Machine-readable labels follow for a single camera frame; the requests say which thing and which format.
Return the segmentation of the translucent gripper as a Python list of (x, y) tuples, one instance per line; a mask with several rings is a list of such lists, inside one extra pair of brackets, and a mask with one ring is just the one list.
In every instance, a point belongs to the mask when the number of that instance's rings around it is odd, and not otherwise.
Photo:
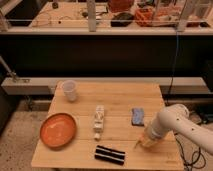
[(149, 148), (162, 141), (162, 137), (156, 137), (143, 132), (140, 137), (140, 143), (143, 147)]

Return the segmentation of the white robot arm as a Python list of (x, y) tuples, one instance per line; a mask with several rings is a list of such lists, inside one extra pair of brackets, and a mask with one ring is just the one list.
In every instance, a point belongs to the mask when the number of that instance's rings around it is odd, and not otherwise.
[(183, 104), (162, 108), (145, 127), (139, 142), (149, 148), (162, 140), (170, 131), (176, 131), (213, 155), (213, 131), (198, 126), (188, 119), (189, 110)]

